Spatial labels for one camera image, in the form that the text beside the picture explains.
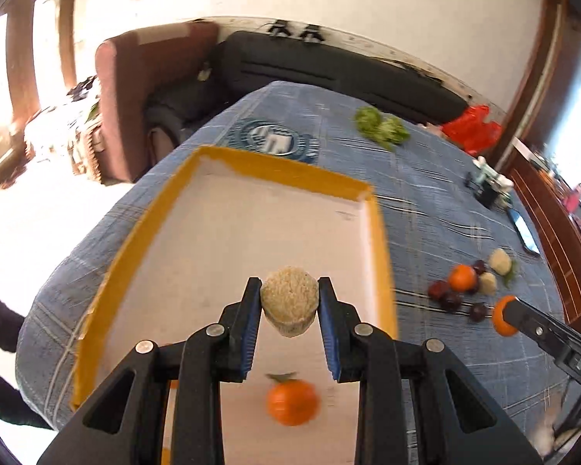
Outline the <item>dark red plum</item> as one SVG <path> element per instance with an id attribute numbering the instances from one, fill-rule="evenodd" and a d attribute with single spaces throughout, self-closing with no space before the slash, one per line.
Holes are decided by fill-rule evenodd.
<path id="1" fill-rule="evenodd" d="M 475 270 L 475 273 L 478 275 L 483 275 L 487 272 L 487 267 L 485 262 L 482 259 L 476 260 L 472 265 L 472 269 Z"/>
<path id="2" fill-rule="evenodd" d="M 450 292 L 449 284 L 446 280 L 435 280 L 427 290 L 428 297 L 433 301 L 439 301 L 444 295 Z"/>
<path id="3" fill-rule="evenodd" d="M 440 307 L 447 313 L 455 313 L 460 309 L 463 303 L 463 298 L 460 294 L 454 292 L 446 292 L 438 300 Z"/>
<path id="4" fill-rule="evenodd" d="M 487 315 L 488 308 L 482 302 L 475 302 L 473 305 L 470 305 L 468 316 L 472 322 L 482 322 L 486 319 Z"/>

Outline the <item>pale corn cob piece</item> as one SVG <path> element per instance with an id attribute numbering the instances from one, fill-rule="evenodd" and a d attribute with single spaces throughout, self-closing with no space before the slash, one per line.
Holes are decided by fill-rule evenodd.
<path id="1" fill-rule="evenodd" d="M 265 317 L 282 336 L 298 337 L 316 318 L 318 281 L 301 268 L 283 268 L 264 281 L 260 302 Z"/>
<path id="2" fill-rule="evenodd" d="M 478 290 L 486 296 L 494 296 L 497 293 L 497 277 L 490 272 L 478 276 Z"/>

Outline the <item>pale corn piece with leaf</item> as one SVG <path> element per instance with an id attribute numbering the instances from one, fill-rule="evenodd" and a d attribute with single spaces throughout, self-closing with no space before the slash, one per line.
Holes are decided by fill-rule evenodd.
<path id="1" fill-rule="evenodd" d="M 489 266 L 494 273 L 500 276 L 504 285 L 508 287 L 516 273 L 515 261 L 509 253 L 502 248 L 493 250 L 489 256 Z"/>

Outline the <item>orange tangerine with leaf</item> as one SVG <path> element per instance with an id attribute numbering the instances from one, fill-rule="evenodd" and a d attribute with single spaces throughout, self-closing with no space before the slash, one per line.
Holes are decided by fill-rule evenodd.
<path id="1" fill-rule="evenodd" d="M 298 379 L 295 373 L 267 374 L 273 386 L 267 393 L 267 413 L 284 426 L 300 426 L 313 420 L 321 399 L 313 384 Z"/>

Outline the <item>wooden side cabinet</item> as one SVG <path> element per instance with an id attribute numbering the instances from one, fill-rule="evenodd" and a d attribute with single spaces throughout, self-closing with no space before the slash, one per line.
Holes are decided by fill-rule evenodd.
<path id="1" fill-rule="evenodd" d="M 507 174 L 540 238 L 569 326 L 581 333 L 581 233 L 543 173 L 515 154 Z"/>

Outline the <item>black smartphone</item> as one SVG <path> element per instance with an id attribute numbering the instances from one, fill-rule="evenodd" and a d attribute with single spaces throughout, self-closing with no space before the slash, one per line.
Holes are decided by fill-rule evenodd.
<path id="1" fill-rule="evenodd" d="M 537 246 L 533 234 L 522 214 L 513 208 L 507 208 L 506 214 L 513 225 L 514 231 L 521 240 L 524 250 L 530 255 L 540 257 L 540 248 Z"/>

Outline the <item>blue plaid tablecloth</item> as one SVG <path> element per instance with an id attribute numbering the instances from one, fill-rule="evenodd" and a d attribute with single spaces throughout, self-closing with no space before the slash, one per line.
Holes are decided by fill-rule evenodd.
<path id="1" fill-rule="evenodd" d="M 289 82 L 244 96 L 143 175 L 54 271 L 22 328 L 16 378 L 56 436 L 84 404 L 71 403 L 79 337 L 115 256 L 179 166 L 197 149 L 212 146 L 283 157 L 372 186 L 394 280 L 398 332 L 388 335 L 411 344 L 441 340 L 537 451 L 531 429 L 541 419 L 540 400 L 564 384 L 564 372 L 524 334 L 500 336 L 491 317 L 500 298 L 514 295 L 564 323 L 547 264 L 524 253 L 504 212 L 483 207 L 464 186 L 473 168 L 466 153 L 416 127 L 402 146 L 386 150 L 358 132 L 359 108 L 361 102 L 350 96 Z M 515 261 L 508 287 L 489 266 L 498 248 Z M 497 277 L 494 296 L 483 295 L 478 284 L 469 293 L 454 292 L 463 298 L 455 313 L 428 297 L 431 283 L 448 282 L 456 265 L 478 259 Z M 488 308 L 479 323 L 468 316 L 475 302 Z"/>

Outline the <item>black box with white items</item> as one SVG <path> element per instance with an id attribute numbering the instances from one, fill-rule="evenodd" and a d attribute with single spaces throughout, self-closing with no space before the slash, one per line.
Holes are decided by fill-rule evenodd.
<path id="1" fill-rule="evenodd" d="M 472 164 L 475 171 L 465 175 L 464 185 L 472 191 L 475 199 L 487 209 L 511 208 L 514 182 L 495 171 L 485 157 L 475 158 Z"/>

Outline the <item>red plastic bag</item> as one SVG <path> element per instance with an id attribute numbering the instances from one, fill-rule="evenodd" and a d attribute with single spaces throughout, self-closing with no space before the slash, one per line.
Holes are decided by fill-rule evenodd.
<path id="1" fill-rule="evenodd" d="M 441 131 L 451 143 L 471 157 L 478 157 L 490 150 L 503 133 L 500 124 L 487 121 L 489 114 L 488 105 L 467 107 L 458 118 L 444 124 Z"/>

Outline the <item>yellow rimmed white tray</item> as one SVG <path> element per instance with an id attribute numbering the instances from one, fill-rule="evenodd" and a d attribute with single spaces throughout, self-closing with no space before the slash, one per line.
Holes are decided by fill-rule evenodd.
<path id="1" fill-rule="evenodd" d="M 249 278 L 286 267 L 328 277 L 337 297 L 389 335 L 398 332 L 383 216 L 373 187 L 283 157 L 204 146 L 163 186 L 115 256 L 78 342 L 71 403 L 80 406 L 136 343 L 183 341 L 238 301 Z M 267 374 L 314 385 L 318 415 L 277 423 Z M 230 464 L 349 464 L 357 384 L 332 380 L 312 325 L 295 338 L 267 320 L 252 370 L 221 388 Z"/>

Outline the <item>green lettuce bunch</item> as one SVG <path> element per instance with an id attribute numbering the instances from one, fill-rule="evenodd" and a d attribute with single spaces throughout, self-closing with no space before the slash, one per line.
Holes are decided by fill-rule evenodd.
<path id="1" fill-rule="evenodd" d="M 386 150 L 407 142 L 410 133 L 401 120 L 381 114 L 375 107 L 364 106 L 354 114 L 354 124 L 361 136 Z"/>

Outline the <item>black leather sofa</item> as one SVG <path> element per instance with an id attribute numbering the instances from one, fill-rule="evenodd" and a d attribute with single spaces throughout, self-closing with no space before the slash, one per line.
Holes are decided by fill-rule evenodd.
<path id="1" fill-rule="evenodd" d="M 204 80 L 181 78 L 156 88 L 144 104 L 144 130 L 159 129 L 177 146 L 225 108 L 274 81 L 353 96 L 413 123 L 441 125 L 469 107 L 440 81 L 408 65 L 253 31 L 236 31 L 217 44 L 205 73 Z"/>

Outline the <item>patterned covered side table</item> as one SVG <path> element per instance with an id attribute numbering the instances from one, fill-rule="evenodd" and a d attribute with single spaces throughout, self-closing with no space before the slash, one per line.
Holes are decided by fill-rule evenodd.
<path id="1" fill-rule="evenodd" d="M 71 88 L 55 105 L 27 123 L 27 149 L 39 160 L 61 158 L 74 175 L 101 182 L 97 154 L 105 149 L 100 136 L 100 83 L 96 74 Z"/>

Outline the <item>wooden glass door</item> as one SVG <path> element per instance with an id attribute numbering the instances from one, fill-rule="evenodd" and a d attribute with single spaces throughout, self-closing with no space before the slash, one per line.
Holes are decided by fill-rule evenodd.
<path id="1" fill-rule="evenodd" d="M 0 157 L 0 186 L 8 181 L 26 155 L 24 128 L 41 111 L 33 58 L 33 17 L 37 0 L 0 0 L 6 17 L 6 74 L 13 120 L 7 125 L 10 148 Z M 57 33 L 60 71 L 65 86 L 76 84 L 74 58 L 74 0 L 59 0 Z"/>

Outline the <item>black device on sofa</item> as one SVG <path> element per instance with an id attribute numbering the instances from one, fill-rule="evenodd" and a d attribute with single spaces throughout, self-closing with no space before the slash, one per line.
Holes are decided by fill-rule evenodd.
<path id="1" fill-rule="evenodd" d="M 301 31 L 299 39 L 305 43 L 323 43 L 325 41 L 321 33 L 321 26 L 317 24 L 307 24 Z"/>
<path id="2" fill-rule="evenodd" d="M 275 22 L 270 24 L 270 27 L 267 28 L 266 33 L 272 38 L 292 37 L 292 31 L 289 29 L 289 21 L 283 19 L 277 19 Z"/>

